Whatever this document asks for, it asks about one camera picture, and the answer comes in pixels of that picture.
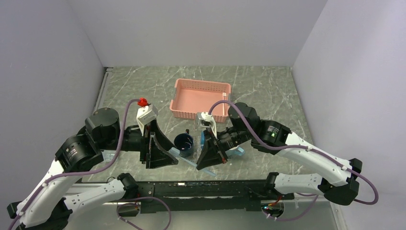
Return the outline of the dark blue mug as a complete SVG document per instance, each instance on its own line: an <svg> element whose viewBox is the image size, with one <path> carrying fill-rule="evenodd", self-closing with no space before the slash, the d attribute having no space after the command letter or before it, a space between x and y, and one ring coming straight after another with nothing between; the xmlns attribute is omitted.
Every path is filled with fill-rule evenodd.
<svg viewBox="0 0 406 230"><path fill-rule="evenodd" d="M194 139L190 135L190 130L186 129L184 133L178 134L174 139L175 147L180 151L180 156L188 158L194 153Z"/></svg>

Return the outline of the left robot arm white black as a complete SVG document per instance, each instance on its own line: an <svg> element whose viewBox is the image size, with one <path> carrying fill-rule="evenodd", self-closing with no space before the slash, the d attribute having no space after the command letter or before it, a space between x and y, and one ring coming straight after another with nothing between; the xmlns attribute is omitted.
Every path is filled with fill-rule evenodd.
<svg viewBox="0 0 406 230"><path fill-rule="evenodd" d="M139 109L142 120L124 126L112 108L101 108L85 120L78 134L69 137L55 154L49 170L36 188L20 202L8 205L12 230L62 230L74 217L106 202L132 201L139 197L139 186L129 173L87 192L67 195L82 177L96 174L94 166L103 162L103 151L139 152L147 169L177 165L173 143L161 132L153 106Z"/></svg>

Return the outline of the pink perforated plastic basket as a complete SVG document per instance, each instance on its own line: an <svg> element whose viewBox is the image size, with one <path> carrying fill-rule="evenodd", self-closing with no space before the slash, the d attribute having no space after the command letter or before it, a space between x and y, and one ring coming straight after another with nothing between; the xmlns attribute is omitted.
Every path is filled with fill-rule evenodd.
<svg viewBox="0 0 406 230"><path fill-rule="evenodd" d="M169 109L175 118L194 120L198 112L208 112L214 103L229 100L231 90L229 83L177 79Z"/></svg>

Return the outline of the blue toothpaste tube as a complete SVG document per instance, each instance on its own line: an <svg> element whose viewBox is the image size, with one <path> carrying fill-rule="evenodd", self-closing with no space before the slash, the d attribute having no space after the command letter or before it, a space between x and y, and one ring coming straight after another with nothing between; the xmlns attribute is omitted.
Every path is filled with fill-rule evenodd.
<svg viewBox="0 0 406 230"><path fill-rule="evenodd" d="M204 132L201 132L201 137L200 137L200 147L201 150L204 148L204 143L205 143L205 136L204 136Z"/></svg>

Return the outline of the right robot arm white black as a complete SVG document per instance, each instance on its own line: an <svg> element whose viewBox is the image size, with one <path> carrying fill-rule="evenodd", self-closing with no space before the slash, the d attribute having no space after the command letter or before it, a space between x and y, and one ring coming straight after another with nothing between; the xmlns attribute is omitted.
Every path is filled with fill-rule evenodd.
<svg viewBox="0 0 406 230"><path fill-rule="evenodd" d="M218 132L211 114L197 114L198 124L204 127L198 170L226 163L230 149L250 142L260 152L291 159L313 170L311 174L300 175L269 173L264 185L266 197L275 199L284 194L301 193L322 195L343 206L355 201L359 191L357 177L362 169L360 160L344 160L323 153L281 123L261 119L256 110L245 103L231 105L228 116L232 126Z"/></svg>

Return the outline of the light blue white mug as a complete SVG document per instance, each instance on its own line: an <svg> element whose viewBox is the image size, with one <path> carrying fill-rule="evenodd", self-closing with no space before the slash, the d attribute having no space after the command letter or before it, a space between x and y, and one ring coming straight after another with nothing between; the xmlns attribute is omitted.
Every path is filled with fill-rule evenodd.
<svg viewBox="0 0 406 230"><path fill-rule="evenodd" d="M233 147L226 151L227 156L243 156L245 154L245 150L240 146Z"/></svg>

